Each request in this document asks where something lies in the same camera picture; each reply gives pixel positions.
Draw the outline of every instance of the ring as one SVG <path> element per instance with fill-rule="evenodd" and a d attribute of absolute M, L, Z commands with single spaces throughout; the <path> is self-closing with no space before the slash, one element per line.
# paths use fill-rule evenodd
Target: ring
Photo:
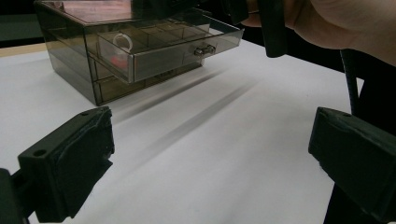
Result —
<path fill-rule="evenodd" d="M 129 47 L 128 48 L 124 48 L 124 47 L 121 47 L 120 45 L 119 45 L 119 43 L 118 43 L 118 39 L 121 39 L 121 38 L 124 38 L 124 39 L 126 39 L 127 41 L 128 41 L 128 45 L 129 45 Z M 123 33 L 119 33 L 119 34 L 117 34 L 117 35 L 115 35 L 114 37 L 113 37 L 113 44 L 115 45 L 115 46 L 117 46 L 117 47 L 120 47 L 121 49 L 123 49 L 123 50 L 126 50 L 126 51 L 131 51 L 131 49 L 132 49 L 132 40 L 131 40 L 131 37 L 129 37 L 128 35 L 125 35 L 125 34 L 123 34 Z"/>

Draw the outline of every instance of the human hand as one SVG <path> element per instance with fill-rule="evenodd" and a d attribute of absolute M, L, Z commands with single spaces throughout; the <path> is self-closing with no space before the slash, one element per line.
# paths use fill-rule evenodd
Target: human hand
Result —
<path fill-rule="evenodd" d="M 396 0 L 283 0 L 285 25 L 326 49 L 356 49 L 396 66 Z M 247 0 L 257 12 L 256 0 Z M 242 22 L 259 27 L 260 15 Z"/>

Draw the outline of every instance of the transparent drawer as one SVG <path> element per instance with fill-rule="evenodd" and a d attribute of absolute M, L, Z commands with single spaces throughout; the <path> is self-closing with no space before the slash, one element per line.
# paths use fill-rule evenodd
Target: transparent drawer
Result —
<path fill-rule="evenodd" d="M 98 56 L 134 83 L 239 45 L 243 30 L 192 9 L 166 20 L 131 22 L 126 29 L 98 33 Z"/>

